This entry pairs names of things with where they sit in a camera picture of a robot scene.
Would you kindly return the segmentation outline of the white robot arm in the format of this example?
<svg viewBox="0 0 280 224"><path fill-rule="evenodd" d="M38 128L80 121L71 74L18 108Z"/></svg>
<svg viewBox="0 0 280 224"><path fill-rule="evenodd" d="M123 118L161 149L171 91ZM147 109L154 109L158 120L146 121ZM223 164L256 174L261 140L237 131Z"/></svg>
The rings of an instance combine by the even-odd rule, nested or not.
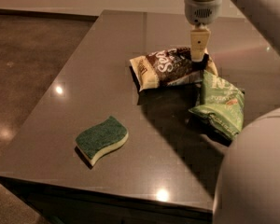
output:
<svg viewBox="0 0 280 224"><path fill-rule="evenodd" d="M185 15L201 2L185 0ZM280 56L280 0L232 0ZM218 175L213 224L280 224L280 108L230 145Z"/></svg>

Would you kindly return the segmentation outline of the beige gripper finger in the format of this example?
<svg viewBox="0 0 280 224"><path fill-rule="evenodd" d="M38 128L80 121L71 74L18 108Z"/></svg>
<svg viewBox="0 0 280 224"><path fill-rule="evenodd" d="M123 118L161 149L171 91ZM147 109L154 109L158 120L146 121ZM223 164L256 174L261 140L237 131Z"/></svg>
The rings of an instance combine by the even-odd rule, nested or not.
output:
<svg viewBox="0 0 280 224"><path fill-rule="evenodd" d="M198 63L203 60L211 31L206 25L195 25L190 31L190 55L191 59Z"/></svg>

